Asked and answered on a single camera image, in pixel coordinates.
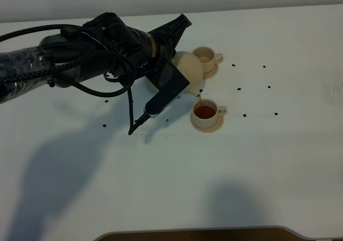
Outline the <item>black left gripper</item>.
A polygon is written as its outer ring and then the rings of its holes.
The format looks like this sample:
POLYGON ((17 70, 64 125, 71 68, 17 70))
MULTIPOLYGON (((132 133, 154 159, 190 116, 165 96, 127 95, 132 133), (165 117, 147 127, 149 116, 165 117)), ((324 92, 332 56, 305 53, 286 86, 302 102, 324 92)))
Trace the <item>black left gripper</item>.
POLYGON ((191 25, 191 21, 181 14, 152 31, 144 32, 127 26, 115 13, 101 15, 103 36, 111 43, 114 52, 129 59, 138 75, 154 69, 163 57, 171 60, 184 31, 191 25))

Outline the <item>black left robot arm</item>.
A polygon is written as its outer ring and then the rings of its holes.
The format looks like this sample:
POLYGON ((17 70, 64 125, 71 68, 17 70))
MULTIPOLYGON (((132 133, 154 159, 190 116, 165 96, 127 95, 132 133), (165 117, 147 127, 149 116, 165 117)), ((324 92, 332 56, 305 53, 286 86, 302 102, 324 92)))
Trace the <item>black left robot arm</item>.
POLYGON ((38 46, 1 53, 1 102, 20 97, 42 85, 81 86, 83 81, 111 74, 121 89, 130 90, 136 79, 147 76, 158 87, 179 70, 172 64, 175 48, 191 22, 185 15, 149 32, 127 26, 106 12, 81 25, 53 24, 22 29, 1 36, 6 41, 22 35, 58 30, 38 46))

